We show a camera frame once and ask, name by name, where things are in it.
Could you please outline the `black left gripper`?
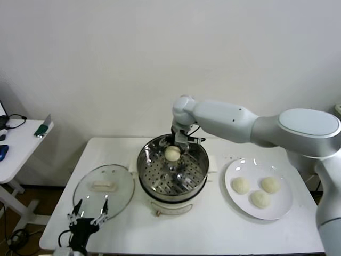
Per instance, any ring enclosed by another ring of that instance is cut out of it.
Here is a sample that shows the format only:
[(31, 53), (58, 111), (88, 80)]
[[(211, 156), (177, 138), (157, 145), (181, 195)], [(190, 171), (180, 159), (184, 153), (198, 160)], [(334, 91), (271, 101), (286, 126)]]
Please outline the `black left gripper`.
[(108, 219), (108, 200), (106, 199), (97, 218), (77, 218), (79, 209), (82, 205), (82, 199), (74, 206), (71, 213), (67, 214), (70, 222), (69, 229), (72, 238), (69, 245), (72, 249), (85, 249), (90, 236), (99, 231)]

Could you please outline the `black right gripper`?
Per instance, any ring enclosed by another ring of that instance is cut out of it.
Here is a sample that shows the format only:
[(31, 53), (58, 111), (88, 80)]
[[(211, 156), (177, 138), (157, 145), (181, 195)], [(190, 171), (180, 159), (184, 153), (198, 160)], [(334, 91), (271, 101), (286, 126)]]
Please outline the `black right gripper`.
[[(183, 124), (172, 124), (173, 131), (190, 131), (192, 125), (183, 125)], [(173, 145), (177, 146), (177, 132), (173, 132)], [(183, 146), (183, 153), (187, 153), (189, 151), (189, 145)]]

